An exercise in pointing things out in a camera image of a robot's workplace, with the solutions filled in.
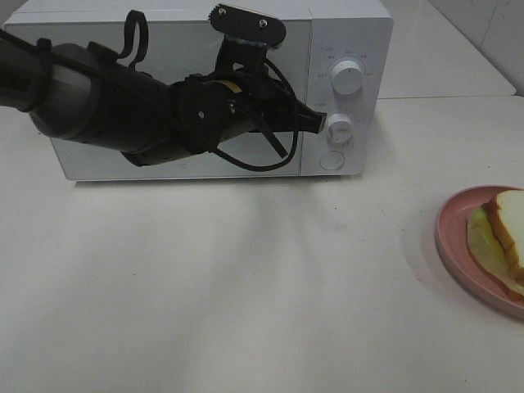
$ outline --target sandwich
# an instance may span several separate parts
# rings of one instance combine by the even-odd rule
[[[501,192],[468,216],[468,248],[511,300],[524,298],[524,191]]]

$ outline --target white table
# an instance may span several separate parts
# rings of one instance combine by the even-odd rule
[[[515,94],[515,88],[427,0],[382,2],[395,25],[380,98]]]
[[[523,386],[524,324],[433,241],[452,193],[524,184],[522,98],[382,100],[358,178],[75,185],[0,118],[0,391]]]

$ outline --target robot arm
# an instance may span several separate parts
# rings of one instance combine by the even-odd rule
[[[0,105],[29,113],[51,138],[121,151],[134,165],[158,165],[204,152],[253,171],[289,163],[300,131],[318,133],[325,114],[299,102],[284,75],[267,59],[286,37],[277,19],[218,5],[210,23],[224,34],[215,70],[166,85],[135,70],[147,54],[145,16],[131,11],[119,54],[99,43],[37,46],[0,30]],[[118,60],[133,50],[129,66]],[[272,70],[278,79],[270,76]],[[292,131],[290,151],[276,132]],[[243,163],[218,148],[243,133],[260,132],[283,160],[275,165]]]

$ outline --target wall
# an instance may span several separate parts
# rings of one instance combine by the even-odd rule
[[[9,18],[16,8],[24,3],[25,0],[0,0],[0,25]]]
[[[524,1],[431,0],[524,95]]]

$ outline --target pink plate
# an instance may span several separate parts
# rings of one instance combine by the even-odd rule
[[[499,192],[515,187],[481,186],[453,195],[440,208],[436,221],[436,246],[442,262],[473,295],[496,309],[524,318],[524,301],[508,298],[505,286],[487,273],[470,255],[468,249],[468,215]]]

